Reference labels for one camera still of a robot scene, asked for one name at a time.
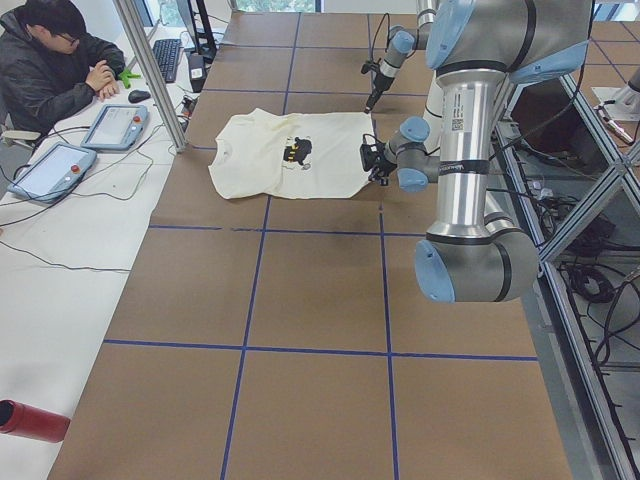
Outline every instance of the tablet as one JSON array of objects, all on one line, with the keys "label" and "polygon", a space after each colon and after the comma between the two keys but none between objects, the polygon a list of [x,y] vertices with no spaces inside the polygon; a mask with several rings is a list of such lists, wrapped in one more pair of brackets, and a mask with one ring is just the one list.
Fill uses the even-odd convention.
[{"label": "tablet", "polygon": [[129,150],[148,118],[144,105],[104,105],[80,146],[92,150]]},{"label": "tablet", "polygon": [[93,150],[58,142],[23,170],[7,190],[29,200],[53,203],[80,183],[96,157]]}]

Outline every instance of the black keyboard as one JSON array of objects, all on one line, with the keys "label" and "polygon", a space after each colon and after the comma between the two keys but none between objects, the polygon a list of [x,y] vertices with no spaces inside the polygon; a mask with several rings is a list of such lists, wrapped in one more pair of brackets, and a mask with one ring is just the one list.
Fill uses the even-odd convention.
[{"label": "black keyboard", "polygon": [[153,55],[156,57],[165,83],[176,81],[181,48],[182,42],[178,38],[156,40],[153,44]]}]

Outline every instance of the computer mouse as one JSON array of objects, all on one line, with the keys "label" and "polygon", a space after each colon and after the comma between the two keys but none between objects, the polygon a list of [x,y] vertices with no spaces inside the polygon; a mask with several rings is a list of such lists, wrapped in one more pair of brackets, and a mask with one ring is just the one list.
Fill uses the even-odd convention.
[{"label": "computer mouse", "polygon": [[128,97],[130,103],[139,103],[147,98],[151,98],[151,94],[144,90],[131,90]]}]

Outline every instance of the red cylinder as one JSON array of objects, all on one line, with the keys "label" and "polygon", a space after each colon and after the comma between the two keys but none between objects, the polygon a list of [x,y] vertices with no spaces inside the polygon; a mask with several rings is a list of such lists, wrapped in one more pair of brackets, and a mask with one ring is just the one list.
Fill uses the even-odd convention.
[{"label": "red cylinder", "polygon": [[57,443],[64,439],[69,422],[57,413],[13,400],[0,401],[0,433]]}]

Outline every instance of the device screen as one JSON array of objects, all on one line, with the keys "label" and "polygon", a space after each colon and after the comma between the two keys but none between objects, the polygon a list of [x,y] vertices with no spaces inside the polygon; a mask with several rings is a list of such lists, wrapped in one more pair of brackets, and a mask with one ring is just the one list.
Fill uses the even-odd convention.
[{"label": "device screen", "polygon": [[47,195],[86,155],[86,152],[59,145],[19,178],[16,185],[32,197]]},{"label": "device screen", "polygon": [[137,107],[107,108],[87,143],[94,145],[120,145],[128,133]]}]

